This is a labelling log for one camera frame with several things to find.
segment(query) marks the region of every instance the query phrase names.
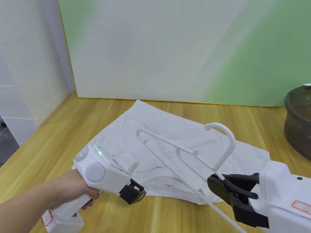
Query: dark plastic bin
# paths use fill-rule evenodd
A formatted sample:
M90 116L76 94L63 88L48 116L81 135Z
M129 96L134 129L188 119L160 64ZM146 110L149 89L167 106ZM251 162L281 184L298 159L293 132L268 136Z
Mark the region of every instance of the dark plastic bin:
M284 134L295 150L311 160L311 85L291 90L284 100Z

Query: hand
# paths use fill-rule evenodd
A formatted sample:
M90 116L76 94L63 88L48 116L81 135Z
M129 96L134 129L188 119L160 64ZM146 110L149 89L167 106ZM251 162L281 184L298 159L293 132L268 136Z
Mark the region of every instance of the hand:
M96 200L99 197L99 191L90 188L77 169L71 170L50 182L52 182L57 189L56 201L52 206L52 209L59 207L65 202L77 199L83 194L88 194L91 197L91 200L81 208L86 210L88 206L93 205L93 200Z

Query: round gray button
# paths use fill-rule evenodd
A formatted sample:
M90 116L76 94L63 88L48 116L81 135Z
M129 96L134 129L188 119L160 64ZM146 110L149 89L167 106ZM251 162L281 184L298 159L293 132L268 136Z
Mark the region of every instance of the round gray button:
M105 168L98 162L89 164L85 170L85 176L90 182L98 182L102 180L105 174Z
M89 152L89 147L86 145L82 151L80 151L80 153L78 153L75 157L75 161L76 162L80 162L81 160L83 160L85 158L85 156L87 156L87 153Z

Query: wooden tabletop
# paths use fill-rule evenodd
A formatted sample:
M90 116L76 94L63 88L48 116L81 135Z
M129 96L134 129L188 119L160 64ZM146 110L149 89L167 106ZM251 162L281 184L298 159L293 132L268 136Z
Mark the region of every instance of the wooden tabletop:
M68 172L75 155L133 103L131 100L78 99L75 93L69 95L0 168L0 203ZM284 137L284 108L147 103L202 124L222 123L232 130L237 140L268 150L272 160L286 163L293 174L311 177L311 162L297 153ZM226 203L216 206L233 217ZM93 207L80 213L85 222L81 233L237 232L209 206L172 198L145 197L139 203L127 205L121 198L104 193ZM239 225L247 232L261 232ZM41 221L32 232L46 232Z

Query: white sticker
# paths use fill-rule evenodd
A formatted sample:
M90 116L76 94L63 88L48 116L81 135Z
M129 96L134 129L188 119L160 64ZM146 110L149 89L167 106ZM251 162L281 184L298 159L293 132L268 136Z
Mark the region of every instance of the white sticker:
M48 209L41 217L41 221L44 226L48 226L53 220L53 215L51 211Z
M308 205L308 204L303 203L301 201L294 201L292 204L292 207L311 215L311 205Z

